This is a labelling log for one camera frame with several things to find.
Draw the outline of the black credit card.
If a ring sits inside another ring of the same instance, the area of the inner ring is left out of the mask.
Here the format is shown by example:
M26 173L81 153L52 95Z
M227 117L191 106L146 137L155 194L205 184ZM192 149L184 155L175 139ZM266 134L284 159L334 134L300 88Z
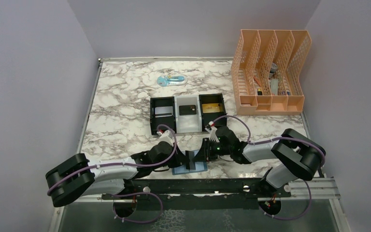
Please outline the black credit card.
M195 153L194 151L185 151L185 155L188 157L188 163L185 165L187 170L195 170L196 165L194 162Z

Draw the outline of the white credit card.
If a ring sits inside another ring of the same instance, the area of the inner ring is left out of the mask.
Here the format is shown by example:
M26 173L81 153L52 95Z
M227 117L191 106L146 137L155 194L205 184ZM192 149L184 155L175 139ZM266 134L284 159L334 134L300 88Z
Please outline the white credit card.
M173 107L172 106L161 106L154 108L155 117L166 117L173 115Z

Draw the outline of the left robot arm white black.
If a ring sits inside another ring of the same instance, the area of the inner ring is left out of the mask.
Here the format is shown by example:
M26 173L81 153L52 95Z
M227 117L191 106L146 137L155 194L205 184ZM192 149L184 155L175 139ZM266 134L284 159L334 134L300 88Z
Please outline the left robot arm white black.
M47 195L54 207L92 194L117 194L124 199L132 194L133 187L126 180L146 177L160 167L176 168L188 162L189 157L176 144L168 142L159 142L150 150L118 160L88 159L79 153L46 173Z

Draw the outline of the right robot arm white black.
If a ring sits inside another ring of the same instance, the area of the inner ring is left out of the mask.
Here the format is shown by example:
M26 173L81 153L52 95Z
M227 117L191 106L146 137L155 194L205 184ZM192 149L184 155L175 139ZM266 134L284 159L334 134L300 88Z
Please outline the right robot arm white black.
M290 181L310 181L326 161L323 147L294 129L286 129L280 137L257 143L244 142L226 126L212 133L214 139L204 139L193 161L211 161L220 155L229 155L238 164L278 159L281 164L270 168L257 187L270 197Z

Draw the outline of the blue leather card holder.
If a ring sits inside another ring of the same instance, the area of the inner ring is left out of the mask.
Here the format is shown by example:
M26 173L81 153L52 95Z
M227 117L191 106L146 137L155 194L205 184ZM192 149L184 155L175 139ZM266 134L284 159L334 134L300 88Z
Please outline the blue leather card holder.
M207 163L205 162L195 162L189 165L189 169L186 165L182 165L180 167L176 167L172 169L173 175L180 175L180 174L190 174L190 173L200 173L205 172L208 170Z

